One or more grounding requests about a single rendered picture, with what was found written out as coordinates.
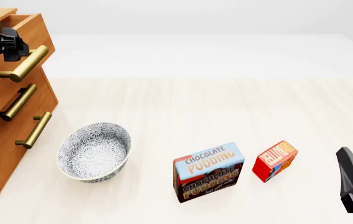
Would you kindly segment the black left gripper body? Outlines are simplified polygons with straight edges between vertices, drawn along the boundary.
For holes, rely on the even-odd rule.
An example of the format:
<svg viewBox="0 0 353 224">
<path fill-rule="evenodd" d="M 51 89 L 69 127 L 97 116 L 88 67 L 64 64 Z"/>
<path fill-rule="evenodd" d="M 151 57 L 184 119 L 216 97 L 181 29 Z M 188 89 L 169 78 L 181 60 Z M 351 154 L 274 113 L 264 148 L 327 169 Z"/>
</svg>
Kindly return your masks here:
<svg viewBox="0 0 353 224">
<path fill-rule="evenodd" d="M 1 45 L 5 62 L 19 61 L 29 55 L 29 46 L 10 27 L 2 27 Z"/>
</svg>

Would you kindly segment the wooden drawer, open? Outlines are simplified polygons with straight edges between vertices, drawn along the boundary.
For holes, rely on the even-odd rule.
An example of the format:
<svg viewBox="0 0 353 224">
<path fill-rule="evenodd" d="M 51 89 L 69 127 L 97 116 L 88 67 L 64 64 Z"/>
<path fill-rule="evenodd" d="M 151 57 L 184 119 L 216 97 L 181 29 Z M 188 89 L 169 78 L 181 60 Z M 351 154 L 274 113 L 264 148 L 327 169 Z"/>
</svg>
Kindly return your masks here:
<svg viewBox="0 0 353 224">
<path fill-rule="evenodd" d="M 41 45 L 48 48 L 46 56 L 20 82 L 14 82 L 9 78 L 0 78 L 0 98 L 12 98 L 20 88 L 26 87 L 30 83 L 41 85 L 45 81 L 41 74 L 42 64 L 55 51 L 55 47 L 41 14 L 6 14 L 6 16 L 0 18 L 0 32 L 2 32 L 3 27 L 15 29 L 29 46 L 29 50 L 35 50 Z M 0 72 L 13 71 L 26 59 L 27 57 L 22 57 L 17 62 L 5 62 L 3 56 L 0 55 Z"/>
</svg>

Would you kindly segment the wooden drawer, closed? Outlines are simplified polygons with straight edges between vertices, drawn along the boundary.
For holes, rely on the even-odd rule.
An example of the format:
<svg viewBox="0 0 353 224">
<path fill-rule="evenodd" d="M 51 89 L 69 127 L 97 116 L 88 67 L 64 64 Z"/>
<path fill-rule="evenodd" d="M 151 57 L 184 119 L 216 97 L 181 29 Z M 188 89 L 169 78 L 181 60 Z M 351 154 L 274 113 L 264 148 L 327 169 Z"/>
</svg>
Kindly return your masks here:
<svg viewBox="0 0 353 224">
<path fill-rule="evenodd" d="M 30 84 L 36 85 L 37 90 L 14 119 L 18 120 L 27 114 L 33 114 L 33 112 L 38 111 L 40 108 L 53 111 L 53 108 L 57 104 L 57 99 L 41 67 L 33 69 L 19 83 L 12 82 L 8 78 L 0 78 L 0 111 L 6 111 L 10 104 L 20 95 L 18 91 L 21 88 L 28 87 Z"/>
<path fill-rule="evenodd" d="M 47 110 L 40 108 L 33 114 L 27 114 L 18 120 L 0 121 L 0 188 L 5 185 L 27 151 L 23 146 L 15 145 L 14 142 L 27 139 L 38 123 L 33 120 L 33 116 L 41 116 L 45 112 Z"/>
</svg>

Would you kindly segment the red butter box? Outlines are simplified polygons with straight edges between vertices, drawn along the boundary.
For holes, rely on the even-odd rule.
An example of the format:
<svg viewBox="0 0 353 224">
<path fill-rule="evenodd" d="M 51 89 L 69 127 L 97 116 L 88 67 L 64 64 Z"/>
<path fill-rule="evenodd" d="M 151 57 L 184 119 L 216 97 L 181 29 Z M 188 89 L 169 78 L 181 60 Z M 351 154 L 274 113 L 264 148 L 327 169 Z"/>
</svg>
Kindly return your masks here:
<svg viewBox="0 0 353 224">
<path fill-rule="evenodd" d="M 257 156 L 252 171 L 262 182 L 267 182 L 286 169 L 297 154 L 287 141 L 280 141 Z"/>
</svg>

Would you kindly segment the grey patterned bowl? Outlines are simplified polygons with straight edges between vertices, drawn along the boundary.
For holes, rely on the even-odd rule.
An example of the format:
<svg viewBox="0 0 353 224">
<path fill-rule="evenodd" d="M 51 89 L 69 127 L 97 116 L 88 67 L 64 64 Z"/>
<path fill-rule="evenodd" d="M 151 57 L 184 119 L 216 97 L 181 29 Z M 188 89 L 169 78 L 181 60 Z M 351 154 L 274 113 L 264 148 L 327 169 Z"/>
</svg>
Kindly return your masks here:
<svg viewBox="0 0 353 224">
<path fill-rule="evenodd" d="M 131 137 L 118 124 L 93 123 L 70 134 L 57 152 L 57 166 L 66 177 L 97 183 L 120 173 L 129 158 Z"/>
</svg>

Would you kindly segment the chocolate pudding box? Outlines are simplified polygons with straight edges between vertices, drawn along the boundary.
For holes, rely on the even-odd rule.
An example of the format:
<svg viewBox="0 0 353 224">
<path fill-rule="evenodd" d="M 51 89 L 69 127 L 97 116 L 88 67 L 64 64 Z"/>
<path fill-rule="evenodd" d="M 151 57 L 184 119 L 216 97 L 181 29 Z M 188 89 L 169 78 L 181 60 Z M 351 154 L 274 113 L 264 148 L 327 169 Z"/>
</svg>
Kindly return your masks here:
<svg viewBox="0 0 353 224">
<path fill-rule="evenodd" d="M 229 142 L 173 161 L 173 188 L 180 203 L 237 183 L 245 157 Z"/>
</svg>

